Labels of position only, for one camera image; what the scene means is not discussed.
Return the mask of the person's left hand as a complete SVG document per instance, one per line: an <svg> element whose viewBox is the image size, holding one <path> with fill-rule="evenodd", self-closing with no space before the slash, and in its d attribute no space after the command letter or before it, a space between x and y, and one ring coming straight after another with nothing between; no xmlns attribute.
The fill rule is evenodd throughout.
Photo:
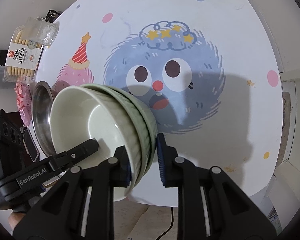
<svg viewBox="0 0 300 240"><path fill-rule="evenodd" d="M25 213L12 212L8 218L8 223L12 230L19 224L19 222L25 217Z"/></svg>

